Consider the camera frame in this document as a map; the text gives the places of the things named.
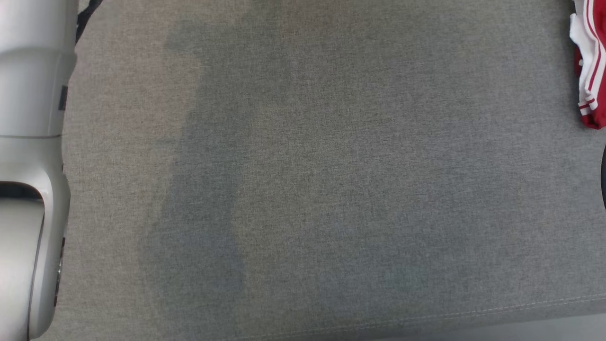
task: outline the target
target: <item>folded garment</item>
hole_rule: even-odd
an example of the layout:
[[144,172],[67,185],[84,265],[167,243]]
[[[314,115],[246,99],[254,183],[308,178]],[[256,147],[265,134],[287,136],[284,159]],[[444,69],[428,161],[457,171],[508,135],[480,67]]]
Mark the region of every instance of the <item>folded garment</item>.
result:
[[576,14],[570,16],[570,38],[581,54],[580,60],[575,58],[575,63],[581,66],[581,121],[587,127],[601,129],[606,126],[606,90],[602,90],[606,67],[606,50],[603,43],[606,41],[606,32],[602,22],[606,15],[606,1],[574,0],[574,6]]

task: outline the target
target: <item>gray upholstered sofa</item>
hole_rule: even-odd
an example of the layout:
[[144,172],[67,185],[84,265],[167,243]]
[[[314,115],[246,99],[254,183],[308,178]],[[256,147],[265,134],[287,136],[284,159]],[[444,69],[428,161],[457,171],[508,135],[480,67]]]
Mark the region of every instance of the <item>gray upholstered sofa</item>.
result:
[[606,312],[568,0],[106,0],[41,340],[345,340]]

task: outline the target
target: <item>black cable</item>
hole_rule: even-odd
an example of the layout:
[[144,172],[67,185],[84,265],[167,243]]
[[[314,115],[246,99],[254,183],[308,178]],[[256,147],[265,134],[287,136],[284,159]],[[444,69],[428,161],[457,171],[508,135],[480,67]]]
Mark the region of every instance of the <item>black cable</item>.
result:
[[90,0],[88,2],[88,7],[86,7],[80,14],[78,14],[78,28],[76,29],[76,43],[80,40],[82,33],[84,32],[84,27],[88,24],[88,20],[90,16],[93,15],[93,12],[101,5],[103,0]]
[[604,201],[604,207],[606,208],[606,147],[604,148],[604,154],[602,155],[600,186],[602,187],[602,200]]

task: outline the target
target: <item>stitching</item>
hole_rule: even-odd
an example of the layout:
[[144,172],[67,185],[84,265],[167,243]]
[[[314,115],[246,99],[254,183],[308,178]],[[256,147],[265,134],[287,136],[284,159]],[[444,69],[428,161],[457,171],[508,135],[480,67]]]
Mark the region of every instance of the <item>stitching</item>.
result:
[[493,311],[493,312],[488,312],[486,314],[475,314],[475,315],[455,316],[455,317],[443,317],[443,318],[440,318],[440,319],[429,319],[429,320],[424,320],[424,321],[409,321],[409,322],[404,322],[404,323],[377,323],[376,325],[366,326],[366,327],[363,327],[363,328],[346,328],[346,329],[340,329],[340,330],[330,331],[330,332],[301,333],[301,334],[292,334],[292,335],[289,335],[289,336],[272,336],[272,337],[266,338],[265,340],[288,339],[288,338],[292,338],[292,337],[310,336],[310,335],[317,335],[317,334],[340,333],[340,332],[344,332],[344,331],[360,331],[360,330],[364,330],[364,329],[373,329],[373,328],[377,328],[377,327],[380,327],[380,326],[409,325],[409,324],[412,324],[412,323],[423,323],[423,322],[432,322],[432,321],[439,321],[439,320],[464,319],[464,318],[467,318],[467,317],[478,317],[478,316],[486,316],[486,315],[493,315],[493,314],[503,314],[503,313],[506,313],[506,312],[523,311],[523,310],[530,310],[530,309],[537,309],[537,308],[546,308],[548,306],[567,305],[567,304],[573,304],[573,303],[592,302],[592,301],[599,301],[599,300],[606,300],[606,297],[600,297],[598,299],[591,299],[591,300],[580,300],[580,301],[573,301],[573,302],[554,303],[554,304],[551,304],[551,305],[532,306],[532,307],[528,307],[528,308],[513,309],[513,310],[507,310],[507,311]]
[[[505,307],[500,307],[500,308],[472,310],[472,311],[464,311],[464,312],[452,312],[449,314],[406,317],[403,319],[384,320],[384,321],[368,322],[368,323],[356,323],[356,324],[352,324],[352,325],[333,326],[333,327],[325,327],[325,328],[302,329],[299,331],[286,332],[286,333],[271,333],[271,334],[261,334],[261,335],[253,335],[253,336],[232,337],[232,338],[228,338],[228,339],[220,339],[218,341],[247,340],[247,339],[255,339],[255,338],[259,338],[259,337],[263,337],[263,338],[269,337],[267,339],[271,340],[271,339],[278,339],[278,338],[290,338],[290,337],[296,337],[296,336],[323,334],[323,333],[327,333],[327,332],[336,333],[339,331],[371,329],[371,328],[376,328],[379,326],[398,325],[398,324],[403,324],[403,323],[415,323],[415,322],[421,323],[421,322],[429,322],[429,321],[434,321],[434,320],[462,319],[465,317],[476,317],[476,316],[484,316],[484,315],[491,315],[491,314],[499,314],[502,312],[521,311],[521,310],[529,310],[529,309],[536,309],[536,308],[546,308],[549,306],[556,306],[556,305],[567,305],[567,304],[571,304],[571,303],[582,303],[582,302],[590,302],[590,301],[597,301],[597,300],[606,300],[606,297],[602,297],[602,296],[606,296],[606,292],[603,294],[593,294],[593,295],[570,297],[567,299],[557,299],[557,300],[549,300],[549,301],[542,301],[542,302],[525,303],[525,304],[521,304],[521,305],[511,305],[511,306],[505,306]],[[590,299],[590,300],[580,300],[580,299],[586,299],[589,297],[598,297],[598,298]],[[562,303],[541,305],[544,303],[553,303],[553,302],[562,302]],[[541,306],[528,307],[530,305],[541,305]]]

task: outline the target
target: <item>gray fabric texture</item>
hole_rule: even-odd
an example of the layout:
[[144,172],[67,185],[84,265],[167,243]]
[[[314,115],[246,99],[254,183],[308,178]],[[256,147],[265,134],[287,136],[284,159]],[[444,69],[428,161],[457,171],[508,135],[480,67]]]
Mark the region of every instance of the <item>gray fabric texture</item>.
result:
[[565,0],[106,0],[41,340],[340,340],[606,312]]

